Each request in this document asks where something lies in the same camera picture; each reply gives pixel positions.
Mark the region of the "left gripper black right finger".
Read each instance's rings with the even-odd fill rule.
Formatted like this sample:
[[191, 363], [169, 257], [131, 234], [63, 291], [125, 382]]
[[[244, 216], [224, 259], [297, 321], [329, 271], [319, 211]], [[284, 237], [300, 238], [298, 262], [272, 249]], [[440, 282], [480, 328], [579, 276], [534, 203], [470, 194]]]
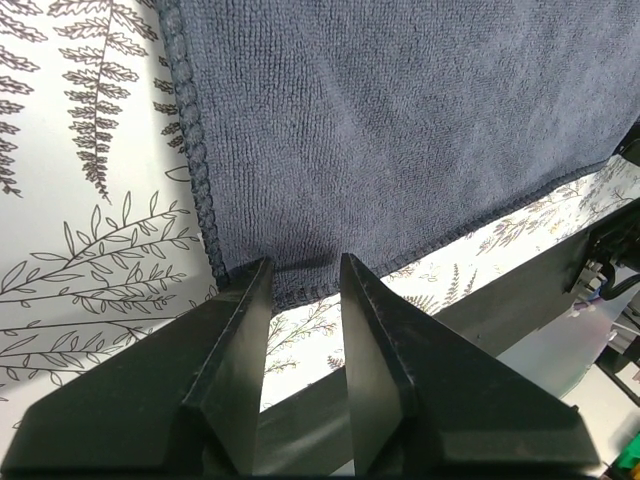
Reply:
[[390, 290], [340, 266], [354, 469], [367, 479], [585, 479], [580, 414]]

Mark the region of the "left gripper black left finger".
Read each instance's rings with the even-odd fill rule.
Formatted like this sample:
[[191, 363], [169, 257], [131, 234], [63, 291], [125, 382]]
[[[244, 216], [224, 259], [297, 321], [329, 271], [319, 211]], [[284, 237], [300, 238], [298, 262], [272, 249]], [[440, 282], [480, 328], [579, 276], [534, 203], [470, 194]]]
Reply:
[[273, 265], [34, 403], [5, 479], [216, 479], [253, 472]]

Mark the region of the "grey blue towel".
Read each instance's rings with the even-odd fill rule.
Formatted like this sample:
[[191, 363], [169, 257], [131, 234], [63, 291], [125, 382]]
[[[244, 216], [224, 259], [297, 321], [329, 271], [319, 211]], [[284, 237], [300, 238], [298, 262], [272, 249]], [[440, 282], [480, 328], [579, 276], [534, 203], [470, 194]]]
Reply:
[[386, 276], [598, 170], [639, 116], [635, 1], [160, 1], [212, 275], [274, 306]]

